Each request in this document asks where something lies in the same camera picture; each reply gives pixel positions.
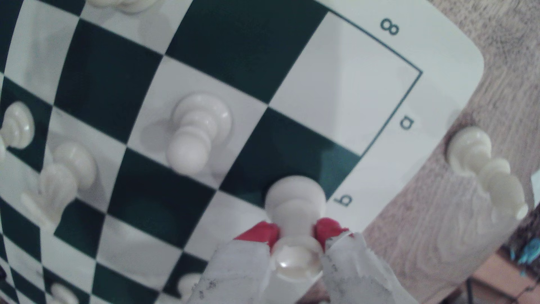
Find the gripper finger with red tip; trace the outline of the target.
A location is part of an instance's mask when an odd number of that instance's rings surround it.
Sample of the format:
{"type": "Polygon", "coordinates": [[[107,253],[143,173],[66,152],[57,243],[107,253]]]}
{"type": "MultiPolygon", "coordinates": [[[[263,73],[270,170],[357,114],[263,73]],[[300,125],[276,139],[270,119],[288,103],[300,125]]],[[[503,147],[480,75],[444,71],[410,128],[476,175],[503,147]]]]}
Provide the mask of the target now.
{"type": "Polygon", "coordinates": [[[187,303],[260,303],[279,235],[276,224],[261,221],[219,246],[187,303]]]}
{"type": "Polygon", "coordinates": [[[322,278],[330,303],[415,303],[389,264],[368,246],[361,232],[353,232],[332,218],[314,225],[324,248],[322,278]]]}

